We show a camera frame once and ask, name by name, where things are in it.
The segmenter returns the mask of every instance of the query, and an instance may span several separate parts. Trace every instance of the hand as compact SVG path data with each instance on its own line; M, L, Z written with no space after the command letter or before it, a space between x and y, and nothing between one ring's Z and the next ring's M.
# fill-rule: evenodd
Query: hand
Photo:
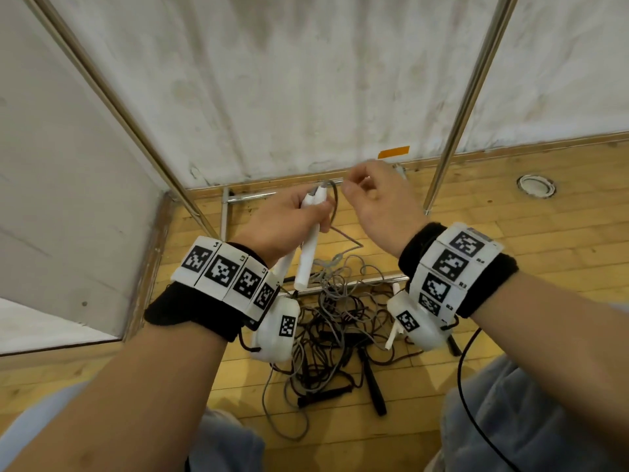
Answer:
M333 198L299 208L313 187L312 184L288 187L268 198L233 241L251 248L271 268L303 243L313 225L318 223L322 232L328 232Z
M341 190L369 238L396 258L428 222L411 184L389 164L369 160L354 166Z

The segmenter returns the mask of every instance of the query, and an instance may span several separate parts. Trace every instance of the orange sticker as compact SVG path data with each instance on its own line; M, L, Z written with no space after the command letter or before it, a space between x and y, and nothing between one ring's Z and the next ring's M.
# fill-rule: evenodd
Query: orange sticker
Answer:
M411 146L404 146L404 147L396 147L394 149L381 150L380 154L378 154L378 158L385 159L387 157L394 157L396 155L408 154L408 151L410 148Z

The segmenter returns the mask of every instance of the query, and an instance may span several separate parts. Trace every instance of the white wall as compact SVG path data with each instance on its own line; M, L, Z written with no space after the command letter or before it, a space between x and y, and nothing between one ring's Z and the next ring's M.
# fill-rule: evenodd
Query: white wall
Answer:
M115 339L89 326L0 298L0 354Z
M0 53L0 297L119 336L161 188L21 0Z
M497 0L52 0L190 187L438 155ZM460 150L629 129L629 0L520 0Z

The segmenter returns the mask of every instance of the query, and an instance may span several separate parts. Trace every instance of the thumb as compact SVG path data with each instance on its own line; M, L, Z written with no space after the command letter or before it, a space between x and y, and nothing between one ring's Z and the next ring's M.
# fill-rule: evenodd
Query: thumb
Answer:
M330 202L324 201L317 205L302 207L299 212L309 226L319 223L321 230L327 231L330 228L330 214L333 208Z
M369 201L365 190L355 182L345 179L341 184L341 191L356 212Z

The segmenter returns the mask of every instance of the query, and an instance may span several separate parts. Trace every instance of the left hand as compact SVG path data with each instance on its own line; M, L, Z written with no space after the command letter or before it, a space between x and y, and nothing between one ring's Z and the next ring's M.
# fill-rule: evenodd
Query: left hand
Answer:
M334 199L299 208L314 185L288 187L274 194L252 215L251 220L232 238L262 257L268 268L300 246L313 225L324 233L330 230Z

